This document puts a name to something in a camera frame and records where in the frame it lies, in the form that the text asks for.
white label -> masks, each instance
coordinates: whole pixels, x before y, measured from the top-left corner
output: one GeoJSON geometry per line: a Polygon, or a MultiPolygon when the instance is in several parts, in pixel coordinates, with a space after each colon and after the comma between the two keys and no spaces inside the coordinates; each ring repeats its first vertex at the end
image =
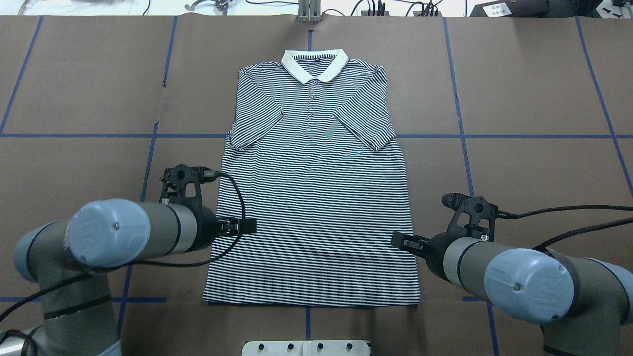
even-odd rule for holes
{"type": "Polygon", "coordinates": [[[488,17],[501,17],[501,16],[512,15],[512,11],[510,11],[506,3],[484,6],[483,9],[486,12],[486,15],[488,15],[488,17]]]}

shirt sleeve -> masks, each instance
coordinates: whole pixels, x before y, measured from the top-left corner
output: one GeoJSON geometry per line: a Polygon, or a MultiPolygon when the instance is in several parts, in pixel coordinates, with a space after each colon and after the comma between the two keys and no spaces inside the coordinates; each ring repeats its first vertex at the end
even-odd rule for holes
{"type": "Polygon", "coordinates": [[[374,75],[334,112],[334,117],[374,151],[396,138],[387,110],[385,69],[376,67],[374,75]]]}
{"type": "Polygon", "coordinates": [[[281,107],[270,98],[244,69],[239,71],[235,122],[229,144],[243,150],[261,139],[284,117],[281,107]]]}

white collar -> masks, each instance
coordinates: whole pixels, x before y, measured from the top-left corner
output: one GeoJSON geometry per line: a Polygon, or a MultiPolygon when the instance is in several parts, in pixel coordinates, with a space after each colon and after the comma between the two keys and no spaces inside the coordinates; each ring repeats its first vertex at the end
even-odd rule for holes
{"type": "Polygon", "coordinates": [[[348,59],[348,56],[342,49],[330,49],[328,51],[286,51],[284,57],[281,59],[281,64],[295,79],[305,84],[312,79],[329,82],[341,72],[345,64],[347,64],[348,59]],[[330,66],[318,77],[313,77],[312,74],[308,73],[294,60],[295,56],[318,57],[323,54],[334,54],[335,57],[332,63],[330,63],[330,66]]]}

robotic arm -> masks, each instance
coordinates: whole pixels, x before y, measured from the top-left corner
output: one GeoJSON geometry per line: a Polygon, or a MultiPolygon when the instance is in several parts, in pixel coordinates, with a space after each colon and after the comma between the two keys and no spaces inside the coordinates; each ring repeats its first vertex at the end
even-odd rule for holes
{"type": "Polygon", "coordinates": [[[592,258],[494,243],[494,219],[505,214],[496,205],[457,193],[442,203],[455,210],[447,232],[432,239],[394,232],[391,244],[502,312],[541,325],[545,355],[618,355],[620,326],[633,322],[633,274],[592,258]],[[463,213],[470,219],[460,227],[463,213]]]}
{"type": "Polygon", "coordinates": [[[203,206],[200,185],[221,176],[228,177],[178,165],[161,178],[161,203],[93,201],[70,220],[26,234],[15,249],[15,267],[25,279],[38,282],[41,293],[53,290],[42,295],[44,325],[25,331],[22,338],[16,332],[0,333],[0,355],[33,355],[35,349],[41,356],[121,355],[105,272],[201,250],[218,236],[255,232],[256,222],[245,219],[243,203],[241,219],[215,217],[203,206]],[[186,196],[187,186],[194,186],[195,196],[186,196]]]}

striped shirt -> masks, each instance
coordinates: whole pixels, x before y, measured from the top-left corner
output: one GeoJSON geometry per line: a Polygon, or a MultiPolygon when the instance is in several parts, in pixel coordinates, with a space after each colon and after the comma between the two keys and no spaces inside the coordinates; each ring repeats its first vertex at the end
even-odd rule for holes
{"type": "MultiPolygon", "coordinates": [[[[339,50],[287,51],[239,72],[222,170],[257,233],[209,266],[203,300],[378,307],[420,299],[404,157],[389,121],[381,66],[339,50]]],[[[220,182],[218,216],[240,204],[220,182]]],[[[232,242],[213,243],[217,256],[232,242]]]]}

